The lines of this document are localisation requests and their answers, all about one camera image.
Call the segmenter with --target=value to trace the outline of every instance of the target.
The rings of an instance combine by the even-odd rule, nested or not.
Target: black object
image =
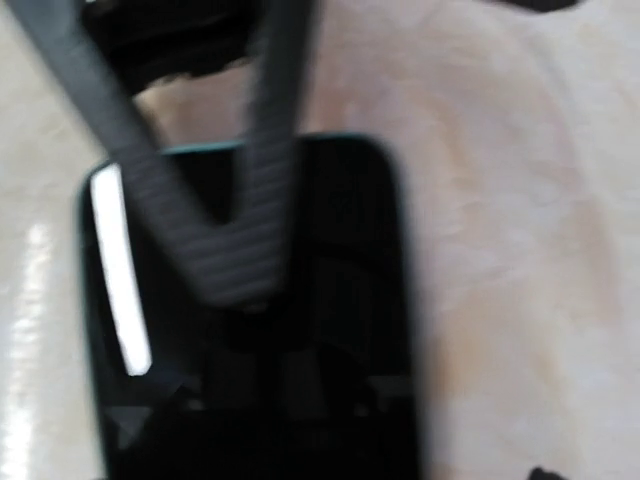
[[[164,161],[223,218],[233,156],[212,146]],[[84,189],[86,322],[112,480],[422,478],[389,156],[364,137],[323,135],[300,158],[289,282],[250,309],[197,302],[128,209],[154,358],[140,377],[122,366]]]
[[[546,13],[574,7],[580,0],[499,0],[517,7],[526,8],[535,12]]]
[[[94,0],[82,20],[109,64],[138,93],[175,75],[210,75],[247,56],[260,0]]]
[[[529,474],[529,480],[566,480],[566,479],[556,473],[546,472],[540,467],[536,467]]]

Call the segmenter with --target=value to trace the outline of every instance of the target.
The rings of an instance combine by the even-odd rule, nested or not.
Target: beige fabric surface
[[[640,3],[326,3],[307,128],[404,172],[437,478],[640,477]],[[0,478],[90,478],[72,197],[100,153],[5,7],[0,54]],[[141,103],[167,143],[227,139],[245,77]]]

